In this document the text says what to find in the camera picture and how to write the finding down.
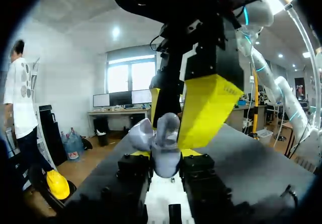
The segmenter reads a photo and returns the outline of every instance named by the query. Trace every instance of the yellow hard hat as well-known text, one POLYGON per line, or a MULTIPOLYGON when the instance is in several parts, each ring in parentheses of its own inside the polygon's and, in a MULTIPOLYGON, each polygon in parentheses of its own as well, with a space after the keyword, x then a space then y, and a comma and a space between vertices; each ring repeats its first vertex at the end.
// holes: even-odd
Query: yellow hard hat
POLYGON ((47 172, 47 184, 50 192, 59 200, 69 196, 69 185, 65 177, 55 170, 47 172))

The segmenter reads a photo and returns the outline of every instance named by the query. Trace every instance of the yellow pole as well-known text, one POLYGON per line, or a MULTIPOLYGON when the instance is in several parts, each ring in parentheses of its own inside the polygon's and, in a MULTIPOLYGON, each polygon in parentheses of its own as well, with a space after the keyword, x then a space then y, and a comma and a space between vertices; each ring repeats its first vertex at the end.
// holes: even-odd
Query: yellow pole
POLYGON ((254 107, 253 133, 255 133, 257 128, 257 118, 258 118, 258 82, 257 82, 257 74, 255 69, 253 69, 253 75, 255 80, 255 107, 254 107))

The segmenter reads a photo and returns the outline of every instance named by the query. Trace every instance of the white bin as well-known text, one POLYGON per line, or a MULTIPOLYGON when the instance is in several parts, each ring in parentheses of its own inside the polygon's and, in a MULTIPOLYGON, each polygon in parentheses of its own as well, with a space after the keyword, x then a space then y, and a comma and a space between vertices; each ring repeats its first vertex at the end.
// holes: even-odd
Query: white bin
POLYGON ((273 132, 271 132, 267 129, 259 130, 256 133, 257 133, 257 136, 260 138, 260 142, 263 145, 268 145, 271 141, 272 136, 273 136, 273 132))

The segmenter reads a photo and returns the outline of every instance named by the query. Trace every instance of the black table surface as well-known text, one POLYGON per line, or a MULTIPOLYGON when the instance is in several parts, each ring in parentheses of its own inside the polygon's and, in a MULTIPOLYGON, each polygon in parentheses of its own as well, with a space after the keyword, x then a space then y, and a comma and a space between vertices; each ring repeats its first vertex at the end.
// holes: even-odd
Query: black table surface
MULTIPOLYGON (((101 198, 102 188, 118 170, 117 162, 124 154, 136 151, 127 138, 125 136, 98 164, 66 202, 67 205, 79 200, 80 194, 91 200, 101 198)), ((255 204, 270 195, 280 195, 289 184, 301 200, 314 179, 313 173, 294 161, 226 124, 208 146, 195 150, 214 159, 218 176, 232 189, 234 204, 243 201, 255 204)))

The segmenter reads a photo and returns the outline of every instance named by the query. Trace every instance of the white t-shirt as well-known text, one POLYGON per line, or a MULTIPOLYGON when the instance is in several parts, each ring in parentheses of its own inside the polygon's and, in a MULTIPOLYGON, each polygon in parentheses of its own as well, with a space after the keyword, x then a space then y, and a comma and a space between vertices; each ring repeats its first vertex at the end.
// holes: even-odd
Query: white t-shirt
POLYGON ((14 125, 17 138, 22 138, 38 125, 31 94, 31 73, 24 58, 11 63, 6 87, 4 104, 13 104, 14 125))

